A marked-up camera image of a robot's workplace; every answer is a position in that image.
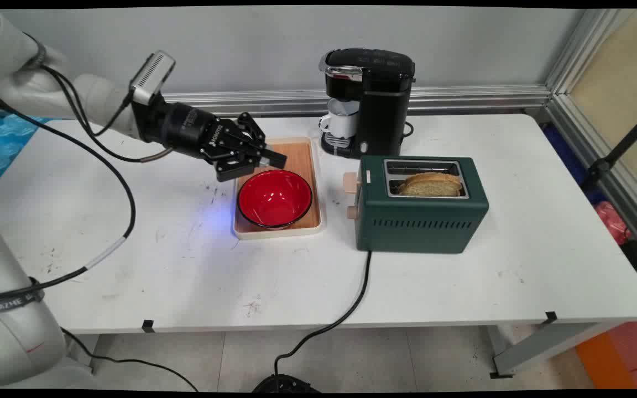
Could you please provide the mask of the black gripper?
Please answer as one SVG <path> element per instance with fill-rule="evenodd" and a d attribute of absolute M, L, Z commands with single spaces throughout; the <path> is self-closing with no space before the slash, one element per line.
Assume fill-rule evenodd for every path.
<path fill-rule="evenodd" d="M 216 162 L 216 179 L 220 183 L 252 174 L 255 169 L 271 166 L 283 169 L 288 157 L 273 151 L 266 136 L 249 113 L 241 113 L 237 124 L 184 103 L 167 103 L 161 94 L 143 105 L 132 101 L 132 114 L 139 137 L 145 143 L 157 143 L 207 162 Z M 228 132 L 241 131 L 239 140 Z"/>

